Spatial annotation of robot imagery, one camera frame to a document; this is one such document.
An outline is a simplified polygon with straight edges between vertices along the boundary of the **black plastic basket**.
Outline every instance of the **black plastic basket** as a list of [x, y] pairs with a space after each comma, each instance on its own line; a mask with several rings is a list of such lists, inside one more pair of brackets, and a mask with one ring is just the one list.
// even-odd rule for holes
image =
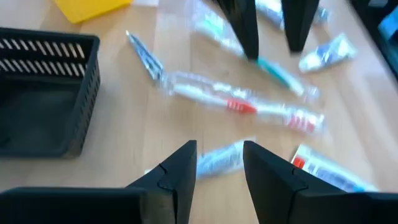
[[0, 28], [0, 156], [80, 155], [100, 87], [99, 44]]

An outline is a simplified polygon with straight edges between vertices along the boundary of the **yellow object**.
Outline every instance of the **yellow object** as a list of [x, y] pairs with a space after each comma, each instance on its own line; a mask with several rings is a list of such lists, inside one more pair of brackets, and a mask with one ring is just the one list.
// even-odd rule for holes
[[72, 23], [78, 23], [130, 4], [132, 0], [54, 0]]

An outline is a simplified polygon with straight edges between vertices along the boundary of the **red label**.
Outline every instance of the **red label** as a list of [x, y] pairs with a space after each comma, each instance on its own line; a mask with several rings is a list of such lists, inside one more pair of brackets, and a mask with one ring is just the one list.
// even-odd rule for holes
[[293, 165], [297, 166], [300, 169], [303, 169], [304, 164], [305, 164], [305, 160], [300, 157], [296, 157], [293, 161]]
[[303, 130], [309, 133], [312, 133], [315, 130], [315, 125], [311, 121], [309, 121], [306, 117], [301, 117], [301, 116], [292, 116], [287, 126], [290, 128]]

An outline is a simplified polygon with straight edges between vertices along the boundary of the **wooden surface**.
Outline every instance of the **wooden surface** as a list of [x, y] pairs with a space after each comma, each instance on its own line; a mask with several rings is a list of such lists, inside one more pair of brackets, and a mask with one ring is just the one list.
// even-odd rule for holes
[[[299, 103], [267, 75], [192, 32], [198, 0], [140, 0], [79, 25], [50, 0], [0, 0], [0, 26], [96, 34], [102, 84], [83, 154], [74, 160], [0, 160], [0, 190], [17, 186], [124, 187], [189, 139], [198, 153], [242, 138], [284, 159], [305, 143], [383, 191], [398, 191], [398, 94], [385, 62], [344, 0], [321, 1], [332, 12], [313, 28], [305, 52], [344, 32], [359, 54], [324, 72], [302, 75], [319, 87], [327, 127], [304, 136], [254, 118], [169, 97], [153, 87], [125, 30], [137, 34], [168, 71], [199, 73]], [[299, 73], [283, 33], [259, 18], [260, 54]], [[198, 181], [191, 223], [257, 223], [244, 173]]]

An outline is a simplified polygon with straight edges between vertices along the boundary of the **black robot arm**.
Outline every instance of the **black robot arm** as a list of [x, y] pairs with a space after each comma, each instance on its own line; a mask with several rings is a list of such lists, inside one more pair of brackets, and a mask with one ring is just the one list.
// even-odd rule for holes
[[[259, 55], [255, 0], [215, 0], [223, 10], [248, 59]], [[285, 34], [292, 53], [300, 53], [310, 32], [319, 0], [282, 0]]]

